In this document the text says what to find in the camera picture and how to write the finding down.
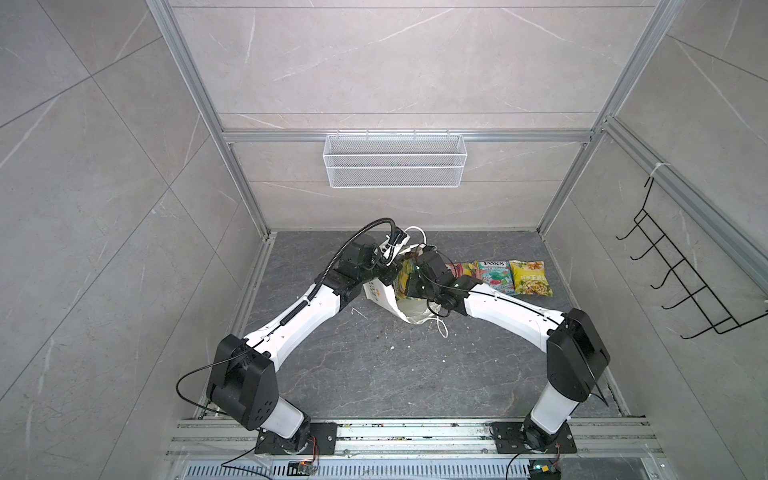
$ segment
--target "cable tie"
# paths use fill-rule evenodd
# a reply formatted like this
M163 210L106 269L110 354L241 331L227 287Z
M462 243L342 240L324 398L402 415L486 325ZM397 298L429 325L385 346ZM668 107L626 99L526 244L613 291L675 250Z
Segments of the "cable tie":
M662 165L667 165L669 167L672 164L665 164L664 162L656 162L656 166L654 167L653 170L650 171L649 177L653 177L653 175L656 173L656 170L658 170L659 167L662 166Z

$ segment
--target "yellow snack bag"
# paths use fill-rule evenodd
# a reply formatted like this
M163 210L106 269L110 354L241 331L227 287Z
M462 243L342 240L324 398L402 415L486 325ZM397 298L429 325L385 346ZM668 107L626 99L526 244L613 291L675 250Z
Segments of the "yellow snack bag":
M515 281L515 293L521 295L552 296L552 288L544 276L544 262L521 262L509 260L512 279Z
M404 299L406 296L406 284L408 283L408 277L415 271L415 262L412 258L406 258L402 261L402 268L397 274L397 280L395 281L395 298Z

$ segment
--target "candy bag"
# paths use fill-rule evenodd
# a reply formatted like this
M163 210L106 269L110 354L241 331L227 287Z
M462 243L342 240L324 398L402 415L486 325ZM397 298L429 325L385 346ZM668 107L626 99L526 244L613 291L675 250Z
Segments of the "candy bag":
M515 294L507 262L478 262L479 279L501 293Z
M552 288L544 276L544 262L509 260L515 292L522 295L552 296Z
M469 275L474 278L479 278L477 262L446 263L445 266L451 269L451 273L453 273L453 276L456 278L459 278L461 275Z

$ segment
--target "snack bag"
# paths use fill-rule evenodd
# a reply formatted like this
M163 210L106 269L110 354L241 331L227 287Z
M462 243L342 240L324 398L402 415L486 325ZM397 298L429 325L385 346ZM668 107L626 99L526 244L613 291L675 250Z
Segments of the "snack bag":
M509 260L515 292L523 295L552 296L552 288L544 276L544 262Z
M479 279L501 293L515 294L507 262L478 262Z
M415 270L415 261L413 258L406 258L402 262L402 268L400 269L399 273L397 274L397 279L395 280L395 298L396 299L404 299L406 297L406 284L408 283L408 277L413 273Z
M446 263L446 267L451 269L451 273L456 278L461 275L469 275L474 278L480 278L478 276L478 263L477 262L464 262L464 263Z

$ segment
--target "wall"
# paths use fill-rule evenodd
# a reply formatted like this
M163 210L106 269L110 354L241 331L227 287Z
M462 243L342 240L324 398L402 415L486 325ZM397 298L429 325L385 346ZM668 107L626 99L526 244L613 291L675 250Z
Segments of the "wall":
M3 2L0 45L0 478L150 478L255 227L143 1Z
M284 230L357 230L392 217L424 228L532 230L578 143L469 143L458 188L333 189L322 143L235 144L267 223Z
M644 0L172 4L224 127L271 130L591 128L654 8ZM271 227L350 229L387 214L432 228L531 229L578 150L473 144L459 189L332 190L321 148L237 146ZM364 209L350 215L350 204Z
M766 250L767 22L768 2L688 0L618 115Z
M765 228L768 10L761 2L689 0L661 42L618 117L696 188L763 245ZM581 308L611 351L611 371L631 411L647 415L682 479L768 478L768 318L717 335L682 339L708 326L670 278L660 256L640 256L638 230L647 174L610 139L601 144L546 240ZM660 187L647 211L745 321L766 311L766 294ZM646 220L655 240L661 233ZM667 240L660 248L676 261ZM700 286L687 267L679 274ZM711 296L696 295L724 318Z

